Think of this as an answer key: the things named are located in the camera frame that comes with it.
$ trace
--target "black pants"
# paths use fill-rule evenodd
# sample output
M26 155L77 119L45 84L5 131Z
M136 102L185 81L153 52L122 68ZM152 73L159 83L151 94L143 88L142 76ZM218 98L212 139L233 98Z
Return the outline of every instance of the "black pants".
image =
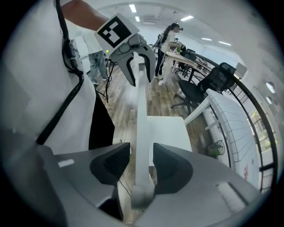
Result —
M162 74L162 68L164 66L164 55L165 53L162 52L160 49L158 50L158 61L156 65L156 70L155 70L155 76L158 76L158 73L161 75Z
M96 102L89 137L89 150L110 146L113 138L114 124L96 91Z

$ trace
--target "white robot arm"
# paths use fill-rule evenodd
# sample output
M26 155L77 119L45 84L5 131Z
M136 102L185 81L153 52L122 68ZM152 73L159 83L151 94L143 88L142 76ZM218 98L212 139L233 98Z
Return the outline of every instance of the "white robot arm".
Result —
M116 14L100 27L95 33L99 44L112 62L119 65L129 83L135 86L135 77L130 66L133 52L145 60L148 81L154 77L156 57L147 45L143 36L138 34L136 28L121 14Z

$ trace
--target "white ceiling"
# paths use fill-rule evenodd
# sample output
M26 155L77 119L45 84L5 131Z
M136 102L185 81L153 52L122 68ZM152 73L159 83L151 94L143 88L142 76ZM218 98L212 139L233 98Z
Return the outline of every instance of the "white ceiling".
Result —
M184 28L182 31L183 34L190 35L204 44L220 46L222 48L233 50L230 46L218 43L218 41L226 42L226 40L224 40L223 37L211 27L207 26L205 23L197 20L196 18L189 19L187 21L180 21L181 18L188 16L185 13L150 4L135 4L135 7L137 11L136 13L131 11L128 4L119 5L117 7L111 6L109 8L101 9L99 12L107 17L112 17L116 13L121 13L134 24L137 23L135 16L139 16L139 23L144 24L145 21L150 21L154 22L156 26L164 28L166 28L168 25L171 25L173 22L178 22L180 26ZM204 41L201 38L210 38L212 41Z

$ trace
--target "white shirt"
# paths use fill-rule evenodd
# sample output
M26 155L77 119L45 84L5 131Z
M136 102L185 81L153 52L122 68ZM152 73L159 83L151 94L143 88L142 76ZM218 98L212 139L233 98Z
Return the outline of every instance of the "white shirt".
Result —
M161 45L162 52L167 53L167 51L170 50L169 42L174 42L175 36L176 36L176 33L174 33L173 31L169 31L167 39Z
M61 0L61 5L70 0ZM1 124L34 140L54 117L78 77L62 58L63 34L54 0L38 1L18 24L1 63ZM54 154L88 150L95 90L84 83L45 142Z
M86 43L88 54L93 54L103 50L99 45L94 33L94 31L89 29L83 31L83 39Z

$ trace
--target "wooden floor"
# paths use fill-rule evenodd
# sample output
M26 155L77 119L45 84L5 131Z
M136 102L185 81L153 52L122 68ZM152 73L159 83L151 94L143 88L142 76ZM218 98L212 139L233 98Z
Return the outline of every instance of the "wooden floor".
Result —
M138 74L138 64L136 59L131 63L134 75ZM163 73L170 73L171 63L165 63ZM171 74L165 85L159 86L158 80L154 79L148 85L147 91L147 114L151 116L188 116L184 106L171 106L180 102L174 98L175 93L181 94L178 85L178 76ZM106 82L99 77L97 91L105 91ZM114 138L119 138L122 142L129 142L132 148L130 162L118 183L118 193L125 223L134 223L139 218L142 211L131 209L130 196L134 184L135 175L135 151L136 151L136 123L137 123L137 89L129 84L118 66L114 67L112 81L108 88L109 102L103 100L108 113L115 125ZM202 115L197 117L187 126L189 139L193 152L205 154L206 148L212 144L209 132L204 128L207 126Z

